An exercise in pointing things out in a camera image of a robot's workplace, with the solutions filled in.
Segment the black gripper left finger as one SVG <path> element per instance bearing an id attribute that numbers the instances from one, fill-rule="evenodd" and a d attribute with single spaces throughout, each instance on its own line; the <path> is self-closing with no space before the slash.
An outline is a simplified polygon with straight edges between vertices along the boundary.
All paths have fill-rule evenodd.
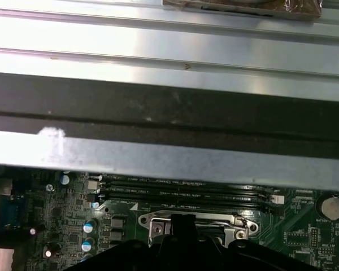
<path id="1" fill-rule="evenodd" d="M 170 234 L 154 248 L 133 239 L 92 256 L 68 270 L 185 270 L 185 216 L 171 217 Z"/>

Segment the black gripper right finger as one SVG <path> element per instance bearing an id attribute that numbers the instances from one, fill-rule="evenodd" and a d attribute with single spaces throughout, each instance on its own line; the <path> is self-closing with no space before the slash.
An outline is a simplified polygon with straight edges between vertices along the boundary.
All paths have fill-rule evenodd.
<path id="1" fill-rule="evenodd" d="M 195 216 L 185 216 L 185 270 L 318 270 L 267 247 L 240 239 L 219 248 L 199 235 Z"/>

